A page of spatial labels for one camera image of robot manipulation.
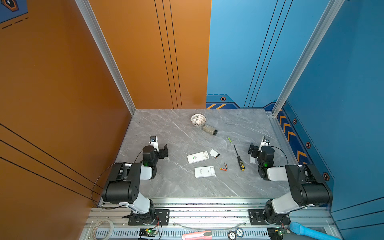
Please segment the black yellow handled screwdriver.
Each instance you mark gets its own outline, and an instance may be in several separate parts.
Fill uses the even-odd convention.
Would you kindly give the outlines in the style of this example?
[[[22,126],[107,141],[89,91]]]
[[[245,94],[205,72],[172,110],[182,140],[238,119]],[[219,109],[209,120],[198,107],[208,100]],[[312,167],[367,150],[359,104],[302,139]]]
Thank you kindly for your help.
[[[246,168],[245,168],[244,162],[242,161],[241,157],[239,156],[237,148],[236,148],[235,145],[234,145],[234,149],[235,149],[235,152],[236,152],[236,155],[237,155],[237,160],[238,160],[239,167],[240,167],[241,171],[245,171]]]

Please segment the white battery cover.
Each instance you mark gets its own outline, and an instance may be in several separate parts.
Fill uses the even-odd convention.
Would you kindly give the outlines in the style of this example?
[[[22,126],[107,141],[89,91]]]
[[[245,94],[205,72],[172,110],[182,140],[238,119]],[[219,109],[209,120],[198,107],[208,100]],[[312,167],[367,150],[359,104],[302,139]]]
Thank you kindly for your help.
[[[216,155],[219,154],[219,153],[216,152],[215,150],[211,150],[211,151],[209,152],[209,154],[210,154],[213,158],[215,158]]]

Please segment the white air conditioner remote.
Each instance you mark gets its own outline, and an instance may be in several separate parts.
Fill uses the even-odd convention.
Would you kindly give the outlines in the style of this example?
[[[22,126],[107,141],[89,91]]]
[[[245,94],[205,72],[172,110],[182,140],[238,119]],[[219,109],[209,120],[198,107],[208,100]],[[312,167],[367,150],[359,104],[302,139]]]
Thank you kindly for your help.
[[[197,168],[194,168],[194,171],[195,171],[195,177],[197,179],[216,176],[216,171],[214,166],[197,167]]]

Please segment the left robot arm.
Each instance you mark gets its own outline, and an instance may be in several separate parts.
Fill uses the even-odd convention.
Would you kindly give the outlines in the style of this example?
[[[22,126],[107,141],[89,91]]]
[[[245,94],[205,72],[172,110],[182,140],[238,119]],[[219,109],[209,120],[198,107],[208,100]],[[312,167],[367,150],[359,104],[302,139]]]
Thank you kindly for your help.
[[[140,193],[141,180],[153,180],[157,163],[169,156],[168,146],[157,150],[149,145],[143,148],[143,160],[139,163],[114,163],[102,192],[106,203],[128,208],[131,214],[124,216],[130,226],[160,224],[168,210],[155,210],[154,202]]]

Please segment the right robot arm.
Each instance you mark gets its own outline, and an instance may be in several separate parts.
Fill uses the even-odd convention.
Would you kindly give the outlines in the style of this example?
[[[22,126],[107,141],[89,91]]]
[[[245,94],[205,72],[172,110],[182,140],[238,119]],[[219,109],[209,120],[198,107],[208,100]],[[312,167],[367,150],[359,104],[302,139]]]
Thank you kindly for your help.
[[[248,154],[257,160],[258,173],[265,181],[287,182],[290,191],[270,199],[262,209],[250,209],[252,225],[289,224],[289,214],[305,207],[322,206],[333,201],[333,194],[315,165],[274,165],[275,150],[268,145],[250,145]]]

